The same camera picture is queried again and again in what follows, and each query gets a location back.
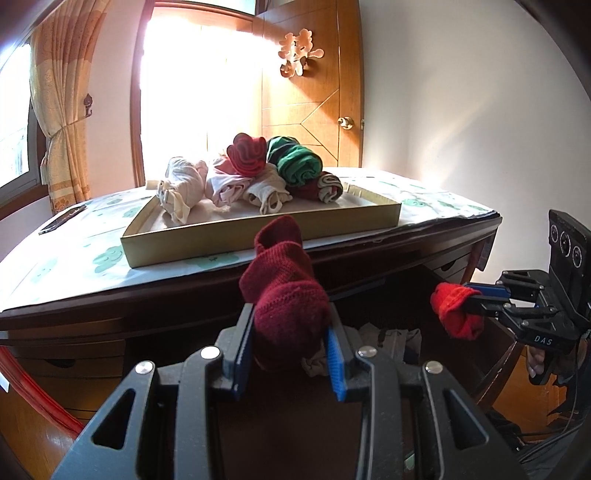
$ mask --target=brass doorknob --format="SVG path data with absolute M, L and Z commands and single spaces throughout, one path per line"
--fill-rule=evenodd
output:
M 345 130 L 351 130 L 353 128 L 353 125 L 355 124 L 355 122 L 353 122 L 353 119 L 349 116 L 340 117 L 337 120 L 337 123 L 340 127 L 342 127 Z

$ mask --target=wooden door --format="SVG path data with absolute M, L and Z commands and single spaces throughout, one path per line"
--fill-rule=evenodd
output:
M 325 166 L 360 167 L 363 61 L 358 0 L 293 0 L 259 15 L 262 35 L 277 45 L 287 33 L 312 32 L 324 57 L 309 59 L 302 76 L 284 78 L 281 59 L 262 75 L 262 134 L 296 137 L 318 153 Z M 350 117 L 351 129 L 339 126 Z

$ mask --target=patterned curtain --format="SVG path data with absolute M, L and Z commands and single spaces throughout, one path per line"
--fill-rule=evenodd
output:
M 110 1 L 66 0 L 31 36 L 31 99 L 49 140 L 41 178 L 54 213 L 90 198 L 84 99 Z

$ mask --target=camera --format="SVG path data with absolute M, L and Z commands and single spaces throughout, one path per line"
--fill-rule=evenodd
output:
M 591 320 L 591 231 L 568 213 L 550 210 L 548 218 L 550 283 L 567 310 Z

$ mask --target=chinese character decoration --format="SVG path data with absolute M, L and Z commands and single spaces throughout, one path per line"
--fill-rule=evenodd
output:
M 281 65 L 281 75 L 285 78 L 293 77 L 294 75 L 302 76 L 304 74 L 304 67 L 307 59 L 321 59 L 324 57 L 324 50 L 317 48 L 312 50 L 312 32 L 302 28 L 300 34 L 295 36 L 293 33 L 288 33 L 285 40 L 280 40 L 279 45 L 281 50 L 279 56 L 285 60 Z

